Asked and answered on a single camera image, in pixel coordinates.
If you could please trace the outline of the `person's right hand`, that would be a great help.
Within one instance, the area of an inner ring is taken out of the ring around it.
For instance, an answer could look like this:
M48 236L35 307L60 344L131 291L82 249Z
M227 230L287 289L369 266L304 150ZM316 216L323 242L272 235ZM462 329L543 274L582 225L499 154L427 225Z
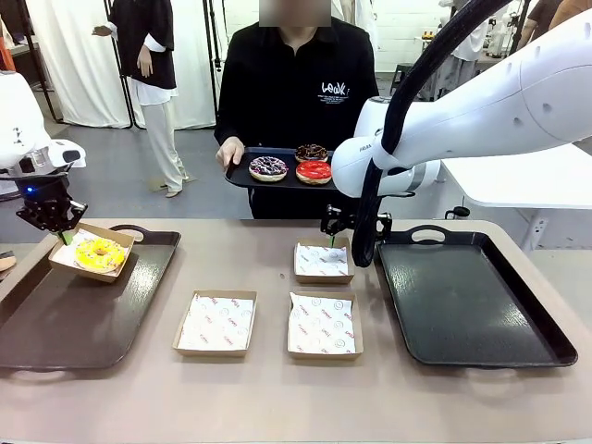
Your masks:
M228 137L219 147L216 160L224 168L237 166L244 154L244 144L238 137Z

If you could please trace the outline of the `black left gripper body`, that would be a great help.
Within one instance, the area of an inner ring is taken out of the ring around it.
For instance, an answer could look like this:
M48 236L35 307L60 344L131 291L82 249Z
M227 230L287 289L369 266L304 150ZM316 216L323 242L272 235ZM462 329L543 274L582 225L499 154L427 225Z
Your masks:
M68 176L65 172L16 179L23 201L21 207L38 211L42 209L47 212L56 211L62 217L62 229L64 229L70 207L68 184Z

